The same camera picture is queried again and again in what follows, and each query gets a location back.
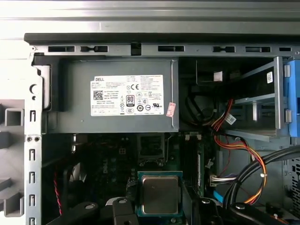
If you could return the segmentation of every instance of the power supply label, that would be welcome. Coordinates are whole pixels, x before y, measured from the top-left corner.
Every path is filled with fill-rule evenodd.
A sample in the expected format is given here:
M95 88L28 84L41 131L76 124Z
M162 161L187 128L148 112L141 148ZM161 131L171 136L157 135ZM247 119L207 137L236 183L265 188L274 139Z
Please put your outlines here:
M163 115L163 75L95 76L90 82L90 114Z

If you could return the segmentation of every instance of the white connector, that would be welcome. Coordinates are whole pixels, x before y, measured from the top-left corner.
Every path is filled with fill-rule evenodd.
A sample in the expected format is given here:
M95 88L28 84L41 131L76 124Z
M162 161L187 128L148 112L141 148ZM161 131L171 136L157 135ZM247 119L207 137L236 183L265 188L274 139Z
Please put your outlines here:
M212 182L212 178L217 177L216 175L210 175L210 187L216 187L217 185Z

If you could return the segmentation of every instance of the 80 plus logo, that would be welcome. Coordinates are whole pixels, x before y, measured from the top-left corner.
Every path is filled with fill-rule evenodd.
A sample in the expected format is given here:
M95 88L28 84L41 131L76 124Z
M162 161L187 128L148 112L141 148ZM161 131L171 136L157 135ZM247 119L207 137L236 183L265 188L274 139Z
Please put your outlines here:
M127 107L135 106L135 96L134 95L127 95L126 96L126 106Z

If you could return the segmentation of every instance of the blue drive bay latch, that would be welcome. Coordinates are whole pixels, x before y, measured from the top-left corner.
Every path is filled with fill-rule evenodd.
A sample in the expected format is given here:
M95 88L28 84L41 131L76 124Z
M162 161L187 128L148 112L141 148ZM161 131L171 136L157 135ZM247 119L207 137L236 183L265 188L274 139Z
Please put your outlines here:
M288 109L292 113L289 133L291 137L300 137L300 60L290 61L287 65L289 71L285 75L284 90Z

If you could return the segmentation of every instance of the ce mark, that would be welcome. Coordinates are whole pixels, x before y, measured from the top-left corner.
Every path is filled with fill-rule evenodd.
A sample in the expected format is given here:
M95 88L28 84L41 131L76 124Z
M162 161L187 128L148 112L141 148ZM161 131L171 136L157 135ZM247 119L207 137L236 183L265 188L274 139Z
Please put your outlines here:
M132 85L130 86L130 88L131 88L132 90L134 90L134 89L139 90L139 85L137 84L137 85L135 86L134 84L132 84Z

